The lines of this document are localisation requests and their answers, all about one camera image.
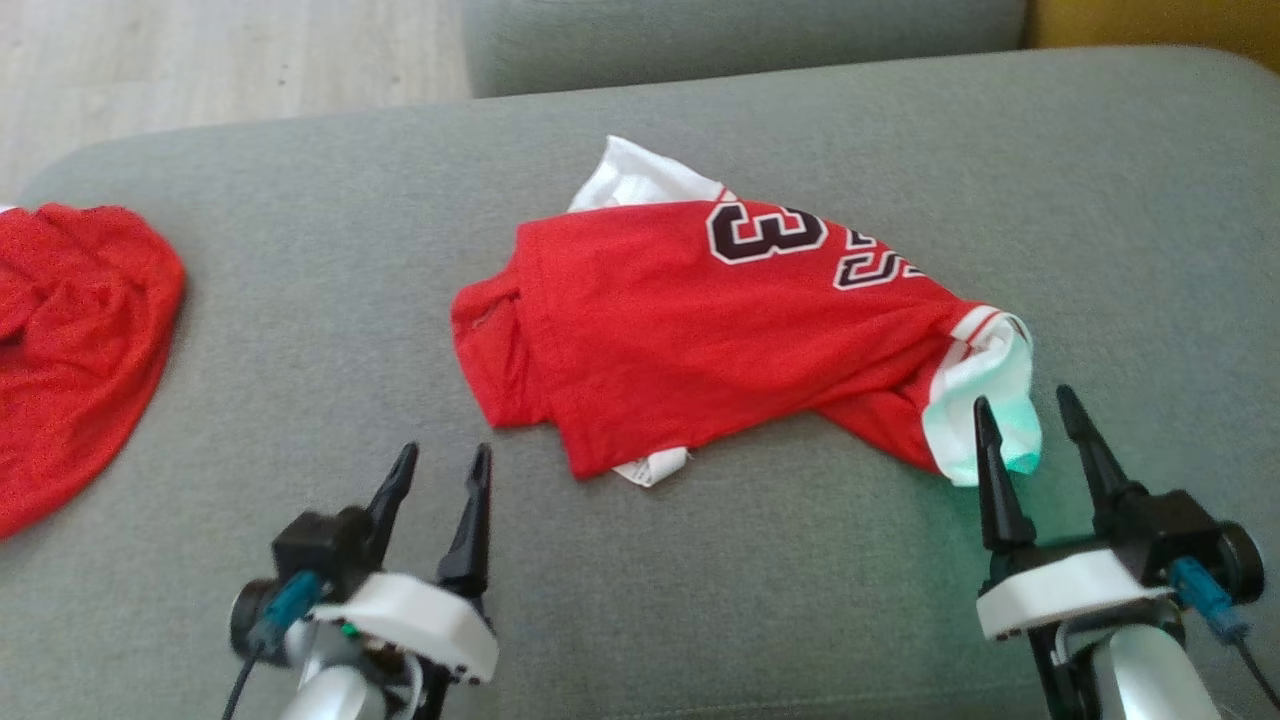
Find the couch cushion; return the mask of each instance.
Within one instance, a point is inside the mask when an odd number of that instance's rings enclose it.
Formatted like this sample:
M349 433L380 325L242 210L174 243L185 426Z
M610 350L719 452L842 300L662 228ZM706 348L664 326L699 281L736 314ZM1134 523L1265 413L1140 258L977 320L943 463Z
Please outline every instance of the couch cushion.
M1190 49L838 67L137 137L49 169L26 205L118 202L189 287L132 442L0 546L6 714L212 717L227 609L305 507L364 501L401 443L419 486L389 566L429 574L479 441L495 447L492 688L453 716L1037 716L1021 643L984 643L977 496L815 416L698 451L653 491L570 479L554 429L493 433L448 306L516 224L561 211L613 132L745 197L876 234L1037 340L1042 537L1088 528L1056 419L1071 382L1130 474L1280 552L1280 81ZM1280 603L1247 610L1280 669ZM1190 623L1239 716L1261 696ZM296 676L260 669L243 717ZM471 714L463 714L470 708Z
M477 96L1012 50L1025 0L467 0Z

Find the robotic arm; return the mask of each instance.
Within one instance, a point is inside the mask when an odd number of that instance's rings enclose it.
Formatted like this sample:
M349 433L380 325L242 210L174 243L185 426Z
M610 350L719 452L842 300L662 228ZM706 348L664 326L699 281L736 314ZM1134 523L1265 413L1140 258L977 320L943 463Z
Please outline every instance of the robotic arm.
M1204 615L1252 661L1248 625L1231 610L1262 594L1248 533L1217 521L1185 491L1153 496L1130 480L1075 392L1057 388L1093 500L1093 534L1037 544L1000 457L986 398L974 404L983 546L991 571L978 597L988 639L1025 634L1053 720L1206 719L1217 712L1187 657L1183 610Z
M1231 609L1265 587L1248 533L1185 491L1153 496L1130 480L1071 388L1057 396L1094 532L1048 543L1037 543L1021 511L987 400L974 405L982 537L992 553L977 603L986 637L1027 635L1053 720L1219 720L1184 650L1183 611L1194 607L1280 708ZM404 446L367 507L307 511L275 538L276 577L246 584L232 610L232 648L244 666L224 720L260 660L302 675L283 720L438 720L452 685L493 678L498 642L483 603L490 450L476 451L434 584L383 570L416 461L417 446Z
M232 609L244 666L224 720L259 660L302 674L283 720L436 720L452 685L493 679L498 641L483 601L492 452L476 450L435 584L383 570L416 464L417 446L404 446L367 507L307 511L275 538L276 577L246 584Z

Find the printed number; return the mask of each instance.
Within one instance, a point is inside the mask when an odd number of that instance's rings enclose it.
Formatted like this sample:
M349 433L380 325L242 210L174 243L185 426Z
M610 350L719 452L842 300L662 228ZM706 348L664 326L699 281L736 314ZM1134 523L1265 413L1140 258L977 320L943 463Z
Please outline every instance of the printed number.
M845 247L856 252L840 259L840 265L836 268L836 290L858 290L893 282L897 278L924 275L905 258L884 247L874 237L860 232L849 231Z
M827 223L791 208L748 218L741 202L724 202L707 219L707 234L712 254L736 265L820 247Z

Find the basketball jersey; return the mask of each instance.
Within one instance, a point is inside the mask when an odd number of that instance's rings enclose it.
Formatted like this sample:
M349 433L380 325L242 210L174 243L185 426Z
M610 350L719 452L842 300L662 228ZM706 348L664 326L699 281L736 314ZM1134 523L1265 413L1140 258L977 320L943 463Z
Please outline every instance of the basketball jersey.
M1034 469L1027 328L878 238L741 200L621 138L571 210L521 225L507 268L462 290L452 320L489 423L554 423L575 477L664 465L644 468L652 484L685 448L812 410L974 484L979 395L1006 462Z

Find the white sleeve trim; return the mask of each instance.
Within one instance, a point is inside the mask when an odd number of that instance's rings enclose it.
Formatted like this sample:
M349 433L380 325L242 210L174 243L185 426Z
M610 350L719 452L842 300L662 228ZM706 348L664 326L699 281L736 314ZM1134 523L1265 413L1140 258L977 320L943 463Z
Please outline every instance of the white sleeve trim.
M929 386L920 419L938 470L955 486L978 484L973 404L986 395L1005 438L1005 465L1029 474L1042 433L1030 401L1032 337L1020 319L982 305L951 331L956 338Z

